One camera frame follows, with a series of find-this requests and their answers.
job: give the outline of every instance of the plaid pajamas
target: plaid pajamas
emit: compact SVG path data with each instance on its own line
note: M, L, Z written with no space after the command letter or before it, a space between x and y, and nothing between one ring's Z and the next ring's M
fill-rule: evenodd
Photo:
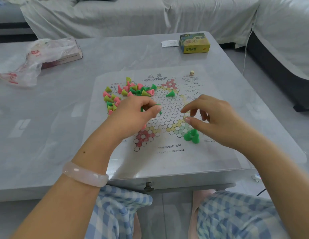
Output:
M150 195L105 185L97 197L85 239L132 239L137 209L151 204Z
M204 200L196 229L200 239L289 238L271 200L229 191Z

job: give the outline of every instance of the paper slip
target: paper slip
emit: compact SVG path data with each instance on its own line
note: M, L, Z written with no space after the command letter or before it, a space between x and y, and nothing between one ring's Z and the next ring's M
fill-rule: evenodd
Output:
M166 40L161 42L162 47L178 47L179 43L178 40Z

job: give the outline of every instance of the fingernail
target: fingernail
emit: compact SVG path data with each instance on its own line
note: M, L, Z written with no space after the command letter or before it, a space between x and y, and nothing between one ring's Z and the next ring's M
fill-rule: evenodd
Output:
M186 118L184 119L184 121L185 121L187 124L191 125L191 119L190 119L190 118L186 117Z

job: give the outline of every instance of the board game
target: board game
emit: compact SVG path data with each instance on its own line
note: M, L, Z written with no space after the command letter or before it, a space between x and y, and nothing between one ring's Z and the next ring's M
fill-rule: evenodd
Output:
M110 72L97 77L83 142L108 117L107 106L102 96L105 88L108 86L112 94L122 99L126 98L117 92L118 85L120 87L126 85L126 77L130 77L135 84L141 83L146 87L151 87L152 84L157 86L151 98L162 105L162 114L151 119L145 129L123 140L115 149L107 171L110 177L118 173L120 178L140 176L140 173L145 173L145 166L171 173L177 169L180 171L184 165L187 168L195 167L197 171L198 166L204 163L206 167L209 161L222 161L222 163L226 159L237 161L232 149L221 146L200 132L200 143L184 140L184 135L192 127L184 122L189 113L181 113L181 108L201 94L222 98L201 65ZM174 91L175 96L166 97L171 91ZM147 176L152 173L154 176L158 175L154 170L149 170Z

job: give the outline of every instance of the cardboard box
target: cardboard box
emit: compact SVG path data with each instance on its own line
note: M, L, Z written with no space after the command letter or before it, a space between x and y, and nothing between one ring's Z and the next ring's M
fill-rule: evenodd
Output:
M65 64L65 63L79 60L82 58L81 49L79 45L77 44L75 38L69 37L69 38L65 38L64 40L72 40L76 43L76 46L67 52L65 51L64 55L59 60L42 64L42 69L47 69L47 68L50 68L56 65Z
M204 33L181 34L179 43L183 53L207 53L210 49Z

